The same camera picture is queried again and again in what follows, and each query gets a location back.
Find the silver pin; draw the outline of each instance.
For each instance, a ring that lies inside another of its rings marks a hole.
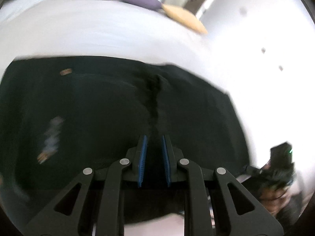
[[[226,170],[225,168],[217,168],[217,172],[220,174],[220,175],[224,175],[226,173]]]
[[[83,174],[85,174],[85,175],[89,175],[89,174],[91,174],[93,172],[93,169],[91,169],[91,168],[85,168],[84,170],[83,170]]]
[[[187,159],[181,159],[181,160],[179,161],[179,163],[182,164],[182,165],[187,165],[187,164],[189,164],[189,160],[187,160]]]
[[[123,159],[120,160],[120,164],[121,165],[127,165],[127,164],[129,164],[129,162],[130,161],[127,158],[123,158]]]

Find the black cloth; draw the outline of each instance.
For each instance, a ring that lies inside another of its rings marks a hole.
[[[39,164],[56,117],[58,150]],[[177,66],[98,56],[12,62],[0,85],[0,196],[10,219],[21,228],[84,168],[123,158],[141,134],[147,189],[166,187],[164,134],[201,167],[238,176],[249,163],[229,96]]]

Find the orange cushion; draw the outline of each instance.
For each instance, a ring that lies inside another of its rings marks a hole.
[[[179,6],[165,4],[162,4],[162,9],[165,11],[167,16],[183,24],[184,26],[189,27],[201,34],[208,33],[204,25],[190,11],[185,10]]]

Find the purple pillow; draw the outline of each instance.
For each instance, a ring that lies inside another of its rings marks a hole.
[[[162,8],[162,3],[158,0],[122,0],[125,3],[137,5],[149,10],[156,11]]]

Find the pillow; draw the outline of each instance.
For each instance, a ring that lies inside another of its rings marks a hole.
[[[208,33],[204,25],[190,11],[178,6],[165,4],[162,5],[162,9],[165,11],[167,16],[183,24],[184,26],[189,27],[201,34]]]
[[[162,4],[158,0],[122,0],[125,3],[137,5],[149,10],[156,11],[162,8]]]

